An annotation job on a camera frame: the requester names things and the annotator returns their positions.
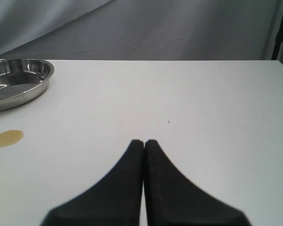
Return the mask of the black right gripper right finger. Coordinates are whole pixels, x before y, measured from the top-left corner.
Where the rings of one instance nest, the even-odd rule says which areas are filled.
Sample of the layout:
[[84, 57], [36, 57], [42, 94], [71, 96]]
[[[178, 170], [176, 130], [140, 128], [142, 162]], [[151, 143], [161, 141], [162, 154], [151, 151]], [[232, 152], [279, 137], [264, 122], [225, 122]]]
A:
[[149, 226], [249, 226], [246, 215], [194, 185], [156, 140], [145, 144], [144, 193]]

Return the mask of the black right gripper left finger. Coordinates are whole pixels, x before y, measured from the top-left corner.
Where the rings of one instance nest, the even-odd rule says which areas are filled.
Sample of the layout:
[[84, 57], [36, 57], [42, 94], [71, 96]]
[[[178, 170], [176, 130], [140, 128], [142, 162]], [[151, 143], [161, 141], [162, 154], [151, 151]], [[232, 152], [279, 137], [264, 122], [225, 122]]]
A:
[[137, 226], [142, 198], [143, 142], [132, 140], [94, 186], [53, 208], [43, 226]]

